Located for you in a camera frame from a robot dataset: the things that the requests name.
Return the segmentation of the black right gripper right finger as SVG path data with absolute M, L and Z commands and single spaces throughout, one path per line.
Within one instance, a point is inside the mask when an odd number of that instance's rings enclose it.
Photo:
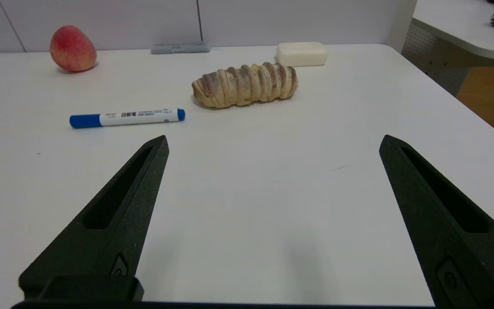
M 434 305 L 494 308 L 494 219 L 401 139 L 379 154 Z

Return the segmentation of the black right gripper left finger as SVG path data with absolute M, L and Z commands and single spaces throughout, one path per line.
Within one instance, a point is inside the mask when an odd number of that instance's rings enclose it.
M 25 300 L 141 300 L 140 256 L 169 156 L 146 142 L 19 276 Z

